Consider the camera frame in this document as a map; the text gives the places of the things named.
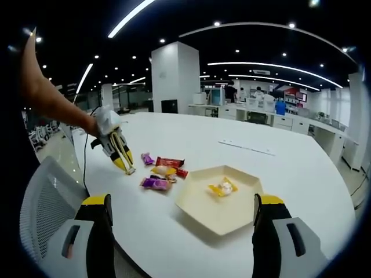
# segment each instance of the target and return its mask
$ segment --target purple candy wrapper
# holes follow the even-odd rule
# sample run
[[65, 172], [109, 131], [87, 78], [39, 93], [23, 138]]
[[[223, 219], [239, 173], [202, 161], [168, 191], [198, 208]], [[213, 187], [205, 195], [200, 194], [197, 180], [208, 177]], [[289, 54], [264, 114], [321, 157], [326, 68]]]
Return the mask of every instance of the purple candy wrapper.
[[155, 163], [155, 161], [153, 159], [151, 159], [149, 152], [142, 153], [141, 158], [142, 158], [145, 165], [152, 165], [152, 164]]
[[144, 178], [140, 186], [144, 187], [145, 189], [167, 191], [172, 185], [169, 181], [158, 180], [155, 178]]

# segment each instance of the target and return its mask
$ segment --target human arm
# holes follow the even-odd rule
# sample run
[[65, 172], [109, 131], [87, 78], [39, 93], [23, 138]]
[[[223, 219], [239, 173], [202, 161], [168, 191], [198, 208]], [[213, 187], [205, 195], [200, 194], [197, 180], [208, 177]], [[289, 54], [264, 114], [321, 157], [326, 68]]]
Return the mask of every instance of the human arm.
[[29, 37], [21, 60], [21, 95], [38, 113], [69, 125], [79, 126], [87, 133], [97, 136], [98, 128], [94, 117], [68, 101], [46, 79], [37, 62], [35, 31]]

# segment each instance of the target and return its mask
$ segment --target tiled floor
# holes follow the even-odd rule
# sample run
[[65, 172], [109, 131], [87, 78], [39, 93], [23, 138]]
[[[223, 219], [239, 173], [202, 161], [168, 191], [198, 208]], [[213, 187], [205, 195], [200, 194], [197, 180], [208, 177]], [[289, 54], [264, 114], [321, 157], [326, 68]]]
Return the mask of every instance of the tiled floor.
[[[48, 155], [54, 157], [61, 167], [75, 179], [78, 184], [82, 185], [82, 172], [77, 163], [74, 147], [71, 141], [64, 136], [62, 131], [52, 135], [46, 146], [37, 153], [40, 161]], [[365, 173], [363, 171], [357, 172], [350, 170], [342, 160], [337, 165], [337, 168], [347, 184], [349, 194], [352, 195], [354, 207], [358, 206], [356, 215], [359, 216], [362, 211], [362, 202], [368, 190], [369, 180], [365, 179]]]

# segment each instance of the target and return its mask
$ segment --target yellow candy wrapper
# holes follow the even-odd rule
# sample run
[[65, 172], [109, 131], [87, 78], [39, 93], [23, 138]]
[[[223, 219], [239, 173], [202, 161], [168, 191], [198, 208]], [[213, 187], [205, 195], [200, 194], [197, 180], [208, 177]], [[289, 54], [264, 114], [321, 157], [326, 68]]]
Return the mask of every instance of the yellow candy wrapper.
[[158, 174], [158, 175], [174, 175], [176, 174], [176, 169], [168, 167], [168, 166], [156, 166], [154, 167], [151, 172]]
[[235, 186], [228, 178], [224, 177], [220, 184], [218, 185], [209, 185], [209, 188], [217, 194], [219, 197], [225, 197], [230, 195], [232, 192], [236, 192], [238, 190], [237, 186]]

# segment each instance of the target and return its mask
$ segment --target cable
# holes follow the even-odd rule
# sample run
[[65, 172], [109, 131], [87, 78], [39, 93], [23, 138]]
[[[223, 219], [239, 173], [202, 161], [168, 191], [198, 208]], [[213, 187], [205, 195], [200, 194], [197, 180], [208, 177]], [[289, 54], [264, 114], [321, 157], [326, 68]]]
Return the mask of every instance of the cable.
[[353, 196], [354, 193], [357, 192], [357, 191], [362, 187], [363, 183], [364, 183], [365, 180], [367, 179], [367, 174], [368, 174], [368, 172], [370, 171], [370, 168], [371, 168], [371, 164], [370, 164], [369, 168], [367, 169], [367, 172], [366, 172], [366, 174], [365, 174], [365, 178], [364, 178], [363, 181], [361, 182], [360, 186], [357, 187], [357, 189], [356, 189], [356, 190], [355, 190], [355, 191], [354, 191], [350, 196]]
[[[98, 108], [99, 108], [99, 106], [97, 106], [96, 108], [94, 108], [94, 110], [92, 111], [92, 113], [90, 113], [90, 115], [92, 116], [93, 113], [94, 113], [94, 112], [96, 111], [96, 109], [98, 109]], [[86, 184], [85, 184], [85, 170], [86, 170], [86, 145], [88, 144], [88, 137], [89, 137], [89, 135], [88, 135], [88, 133], [86, 133], [85, 146], [84, 146], [84, 148], [83, 148], [83, 173], [82, 173], [82, 183], [83, 183], [83, 185], [85, 186], [85, 189], [86, 189], [86, 191], [87, 191], [87, 193], [88, 193], [88, 196], [90, 197], [89, 190], [88, 190], [88, 188], [87, 188], [87, 186], [86, 186]]]

